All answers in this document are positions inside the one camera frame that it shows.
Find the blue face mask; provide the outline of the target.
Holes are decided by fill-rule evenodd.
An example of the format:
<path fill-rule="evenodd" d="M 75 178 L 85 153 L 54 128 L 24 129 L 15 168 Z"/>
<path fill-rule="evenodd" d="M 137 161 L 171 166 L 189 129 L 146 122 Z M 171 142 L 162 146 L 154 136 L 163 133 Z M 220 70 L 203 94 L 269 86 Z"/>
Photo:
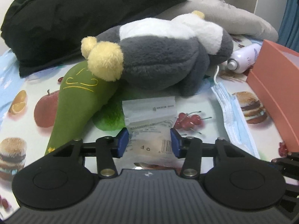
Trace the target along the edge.
<path fill-rule="evenodd" d="M 249 130 L 239 101 L 235 95 L 231 95 L 223 83 L 217 80 L 219 67 L 217 66 L 211 87 L 223 112 L 224 128 L 229 137 L 229 141 L 247 152 L 248 154 L 260 158 L 253 136 Z"/>

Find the pink cardboard box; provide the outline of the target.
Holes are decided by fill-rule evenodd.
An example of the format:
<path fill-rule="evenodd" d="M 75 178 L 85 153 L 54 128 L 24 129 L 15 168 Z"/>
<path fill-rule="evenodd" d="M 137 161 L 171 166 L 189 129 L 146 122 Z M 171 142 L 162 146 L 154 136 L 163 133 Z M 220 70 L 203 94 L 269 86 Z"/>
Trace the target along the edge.
<path fill-rule="evenodd" d="M 246 79 L 290 152 L 298 152 L 298 52 L 265 40 Z"/>

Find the blue curtain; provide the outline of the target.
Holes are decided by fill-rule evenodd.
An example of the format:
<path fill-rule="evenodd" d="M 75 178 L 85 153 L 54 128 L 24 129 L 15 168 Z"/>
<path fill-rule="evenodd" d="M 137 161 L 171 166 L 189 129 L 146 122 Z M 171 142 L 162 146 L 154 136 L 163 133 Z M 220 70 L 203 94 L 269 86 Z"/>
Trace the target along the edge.
<path fill-rule="evenodd" d="M 279 29 L 278 43 L 298 52 L 299 18 L 298 0 L 287 0 L 283 20 Z"/>

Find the white spray bottle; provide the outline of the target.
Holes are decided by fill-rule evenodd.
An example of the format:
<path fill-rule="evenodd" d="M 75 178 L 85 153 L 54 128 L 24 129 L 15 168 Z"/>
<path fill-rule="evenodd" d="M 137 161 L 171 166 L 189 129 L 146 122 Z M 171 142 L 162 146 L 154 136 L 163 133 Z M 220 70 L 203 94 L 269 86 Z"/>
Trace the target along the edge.
<path fill-rule="evenodd" d="M 252 43 L 249 46 L 234 51 L 228 59 L 228 69 L 237 74 L 245 72 L 256 62 L 260 50 L 261 45 Z"/>

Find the black jacket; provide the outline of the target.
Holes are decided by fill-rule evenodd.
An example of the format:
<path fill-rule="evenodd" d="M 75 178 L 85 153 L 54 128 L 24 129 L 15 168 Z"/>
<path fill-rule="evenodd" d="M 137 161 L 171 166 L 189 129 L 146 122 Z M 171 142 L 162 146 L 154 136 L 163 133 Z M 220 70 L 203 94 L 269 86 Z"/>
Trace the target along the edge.
<path fill-rule="evenodd" d="M 187 0 L 14 0 L 1 37 L 26 77 L 81 53 L 81 40 L 111 27 L 154 17 Z"/>

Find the green long plush snake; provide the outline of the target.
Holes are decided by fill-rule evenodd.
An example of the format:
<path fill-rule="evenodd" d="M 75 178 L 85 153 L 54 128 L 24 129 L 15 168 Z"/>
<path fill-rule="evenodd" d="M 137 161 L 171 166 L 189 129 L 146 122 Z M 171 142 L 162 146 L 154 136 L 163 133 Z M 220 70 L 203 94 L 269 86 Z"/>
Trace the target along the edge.
<path fill-rule="evenodd" d="M 80 139 L 85 125 L 115 94 L 118 81 L 104 81 L 92 74 L 87 61 L 66 72 L 58 95 L 58 108 L 45 154 Z"/>

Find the clear plastic packet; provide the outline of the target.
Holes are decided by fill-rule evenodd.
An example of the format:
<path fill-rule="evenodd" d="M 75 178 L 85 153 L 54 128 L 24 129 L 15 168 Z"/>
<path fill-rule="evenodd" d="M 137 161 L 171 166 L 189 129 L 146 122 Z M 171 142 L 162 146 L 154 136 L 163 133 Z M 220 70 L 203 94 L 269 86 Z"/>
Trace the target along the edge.
<path fill-rule="evenodd" d="M 129 143 L 124 157 L 140 165 L 179 168 L 172 150 L 170 129 L 177 119 L 175 97 L 122 102 Z"/>

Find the grey penguin plush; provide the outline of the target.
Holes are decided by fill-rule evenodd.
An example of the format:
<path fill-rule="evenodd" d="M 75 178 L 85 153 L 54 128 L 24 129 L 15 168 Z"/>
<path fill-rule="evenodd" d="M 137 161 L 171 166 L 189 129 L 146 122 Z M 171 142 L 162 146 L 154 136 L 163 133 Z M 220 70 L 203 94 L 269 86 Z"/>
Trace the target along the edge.
<path fill-rule="evenodd" d="M 144 18 L 81 41 L 96 77 L 144 90 L 175 86 L 184 97 L 194 95 L 208 69 L 228 60 L 233 48 L 231 35 L 200 11 L 171 20 Z"/>

